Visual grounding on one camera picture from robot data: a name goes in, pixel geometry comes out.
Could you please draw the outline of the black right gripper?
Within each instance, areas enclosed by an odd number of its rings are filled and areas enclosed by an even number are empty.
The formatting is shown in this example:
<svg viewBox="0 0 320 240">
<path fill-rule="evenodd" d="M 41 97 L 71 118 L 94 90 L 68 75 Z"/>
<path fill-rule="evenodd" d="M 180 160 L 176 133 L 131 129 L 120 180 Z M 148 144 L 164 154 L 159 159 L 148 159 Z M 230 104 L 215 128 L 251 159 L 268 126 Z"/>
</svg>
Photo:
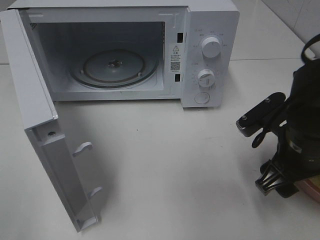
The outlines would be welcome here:
<svg viewBox="0 0 320 240">
<path fill-rule="evenodd" d="M 320 138 L 288 124 L 280 129 L 277 151 L 267 166 L 260 167 L 255 185 L 264 196 L 276 190 L 289 198 L 299 192 L 295 181 L 320 174 Z"/>
</svg>

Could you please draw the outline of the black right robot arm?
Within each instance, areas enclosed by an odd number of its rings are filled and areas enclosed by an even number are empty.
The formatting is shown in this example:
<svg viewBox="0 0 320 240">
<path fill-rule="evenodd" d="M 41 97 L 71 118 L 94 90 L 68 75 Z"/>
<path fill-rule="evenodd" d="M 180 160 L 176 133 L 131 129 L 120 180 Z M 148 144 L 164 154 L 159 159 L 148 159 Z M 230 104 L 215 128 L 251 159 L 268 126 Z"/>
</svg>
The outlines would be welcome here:
<svg viewBox="0 0 320 240">
<path fill-rule="evenodd" d="M 288 198 L 298 192 L 296 182 L 320 174 L 320 61 L 305 60 L 293 74 L 289 97 L 252 142 L 257 147 L 265 135 L 278 138 L 273 158 L 260 167 L 255 181 L 266 196 L 276 190 Z"/>
</svg>

